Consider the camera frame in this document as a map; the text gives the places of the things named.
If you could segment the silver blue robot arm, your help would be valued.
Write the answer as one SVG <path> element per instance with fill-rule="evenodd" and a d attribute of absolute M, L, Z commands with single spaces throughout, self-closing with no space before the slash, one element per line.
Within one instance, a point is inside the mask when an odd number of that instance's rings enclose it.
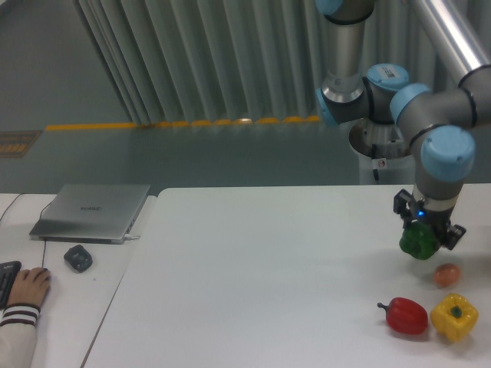
<path fill-rule="evenodd" d="M 369 132 L 361 145 L 374 162 L 390 157 L 391 145 L 382 143 L 380 135 L 399 135 L 404 155 L 415 161 L 414 187 L 394 197 L 394 212 L 404 228 L 399 246 L 426 260 L 441 248 L 454 248 L 466 231 L 450 217 L 474 164 L 470 130 L 490 122 L 490 57 L 451 1 L 410 5 L 456 89 L 434 93 L 425 84 L 412 84 L 394 64 L 376 64 L 362 74 L 364 23 L 374 3 L 319 1 L 334 52 L 316 97 L 328 124 L 367 120 Z"/>

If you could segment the striped cuff white sleeve forearm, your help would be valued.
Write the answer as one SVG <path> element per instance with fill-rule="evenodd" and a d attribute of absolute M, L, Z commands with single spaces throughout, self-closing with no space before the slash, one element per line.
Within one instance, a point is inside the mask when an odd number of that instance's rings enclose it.
<path fill-rule="evenodd" d="M 1 367 L 30 367 L 37 343 L 40 307 L 13 304 L 1 319 Z"/>

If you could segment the person's right hand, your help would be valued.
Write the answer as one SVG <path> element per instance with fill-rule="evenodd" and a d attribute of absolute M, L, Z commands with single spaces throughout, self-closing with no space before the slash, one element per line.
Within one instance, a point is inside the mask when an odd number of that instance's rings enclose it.
<path fill-rule="evenodd" d="M 25 269 L 17 274 L 8 297 L 8 307 L 22 304 L 41 308 L 51 286 L 51 281 L 43 282 L 40 277 L 43 269 Z"/>

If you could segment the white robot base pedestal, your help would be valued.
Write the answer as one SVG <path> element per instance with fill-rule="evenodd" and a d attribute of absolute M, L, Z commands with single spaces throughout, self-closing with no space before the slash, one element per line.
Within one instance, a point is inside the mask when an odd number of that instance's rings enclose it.
<path fill-rule="evenodd" d="M 348 141 L 358 158 L 361 185 L 414 182 L 414 158 L 394 124 L 359 119 L 350 129 Z"/>

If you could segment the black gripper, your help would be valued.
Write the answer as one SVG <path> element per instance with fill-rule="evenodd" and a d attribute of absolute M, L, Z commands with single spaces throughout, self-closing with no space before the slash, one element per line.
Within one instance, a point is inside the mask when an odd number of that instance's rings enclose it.
<path fill-rule="evenodd" d="M 406 189 L 400 190 L 393 200 L 393 211 L 402 219 L 403 229 L 413 222 L 433 228 L 440 246 L 448 250 L 453 250 L 466 234 L 466 228 L 451 224 L 454 207 L 455 198 L 416 198 Z"/>

